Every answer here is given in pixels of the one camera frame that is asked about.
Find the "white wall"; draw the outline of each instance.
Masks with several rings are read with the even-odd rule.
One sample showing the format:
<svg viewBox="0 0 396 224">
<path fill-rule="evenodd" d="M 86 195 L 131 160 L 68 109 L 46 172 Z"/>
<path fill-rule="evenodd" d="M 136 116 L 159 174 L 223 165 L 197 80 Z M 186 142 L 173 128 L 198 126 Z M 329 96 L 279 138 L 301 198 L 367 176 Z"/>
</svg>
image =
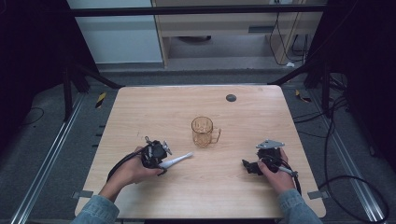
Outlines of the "white wall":
<svg viewBox="0 0 396 224">
<path fill-rule="evenodd" d="M 151 7 L 150 0 L 68 0 L 71 8 Z M 76 18 L 95 62 L 162 63 L 153 16 Z"/>
</svg>

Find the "person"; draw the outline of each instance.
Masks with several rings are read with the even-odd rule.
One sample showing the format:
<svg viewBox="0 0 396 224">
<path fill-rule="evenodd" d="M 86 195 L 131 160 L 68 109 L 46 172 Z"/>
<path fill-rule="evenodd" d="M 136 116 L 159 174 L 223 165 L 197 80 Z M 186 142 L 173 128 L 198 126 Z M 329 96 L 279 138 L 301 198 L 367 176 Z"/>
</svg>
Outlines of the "person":
<svg viewBox="0 0 396 224">
<path fill-rule="evenodd" d="M 288 157 L 282 148 L 280 152 L 282 159 L 287 162 Z M 258 165 L 278 194 L 280 208 L 286 223 L 322 223 L 304 202 L 288 173 L 283 171 L 272 173 L 261 161 L 258 161 Z M 114 223 L 120 212 L 119 208 L 114 204 L 120 191 L 127 185 L 137 184 L 150 176 L 159 175 L 162 172 L 162 169 L 144 167 L 140 160 L 140 155 L 135 156 L 117 169 L 114 175 L 105 183 L 99 194 L 91 197 L 71 223 Z"/>
</svg>

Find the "transparent brown mug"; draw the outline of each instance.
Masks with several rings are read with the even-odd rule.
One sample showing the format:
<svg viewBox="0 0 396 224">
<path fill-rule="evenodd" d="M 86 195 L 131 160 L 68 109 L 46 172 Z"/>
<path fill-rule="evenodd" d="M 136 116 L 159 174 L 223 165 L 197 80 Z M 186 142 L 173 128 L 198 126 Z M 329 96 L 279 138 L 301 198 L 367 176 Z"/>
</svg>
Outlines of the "transparent brown mug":
<svg viewBox="0 0 396 224">
<path fill-rule="evenodd" d="M 192 141 L 198 147 L 207 147 L 219 141 L 221 129 L 214 127 L 210 118 L 195 118 L 191 123 L 191 128 Z"/>
</svg>

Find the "light wood tabletop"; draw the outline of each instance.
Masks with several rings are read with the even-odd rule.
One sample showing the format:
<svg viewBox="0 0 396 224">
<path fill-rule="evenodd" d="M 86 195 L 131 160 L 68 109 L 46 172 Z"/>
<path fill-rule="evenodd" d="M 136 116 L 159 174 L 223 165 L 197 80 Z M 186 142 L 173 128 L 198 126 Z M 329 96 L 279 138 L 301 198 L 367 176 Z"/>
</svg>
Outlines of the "light wood tabletop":
<svg viewBox="0 0 396 224">
<path fill-rule="evenodd" d="M 226 100 L 228 94 L 236 101 Z M 211 118 L 221 128 L 216 144 L 197 147 L 191 122 Z M 98 194 L 108 172 L 126 154 L 151 141 L 166 140 L 172 156 L 193 152 L 165 175 L 125 187 L 115 204 L 119 218 L 270 218 L 282 217 L 276 194 L 264 176 L 248 174 L 242 160 L 257 161 L 265 139 L 285 143 L 291 168 L 298 172 L 303 198 L 319 217 L 326 210 L 278 86 L 125 87 L 106 124 L 84 190 Z M 88 201 L 80 198 L 76 214 Z"/>
</svg>

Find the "sleeve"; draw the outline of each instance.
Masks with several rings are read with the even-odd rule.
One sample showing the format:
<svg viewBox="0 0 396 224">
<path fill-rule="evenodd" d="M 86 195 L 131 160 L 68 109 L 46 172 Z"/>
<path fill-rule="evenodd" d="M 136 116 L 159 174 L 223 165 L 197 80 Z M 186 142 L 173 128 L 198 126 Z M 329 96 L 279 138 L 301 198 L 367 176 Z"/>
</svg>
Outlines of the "sleeve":
<svg viewBox="0 0 396 224">
<path fill-rule="evenodd" d="M 318 216 L 305 203 L 297 189 L 290 189 L 278 197 L 280 209 L 286 223 L 322 223 Z"/>
<path fill-rule="evenodd" d="M 114 223 L 119 212 L 119 208 L 109 199 L 93 195 L 71 223 Z"/>
</svg>

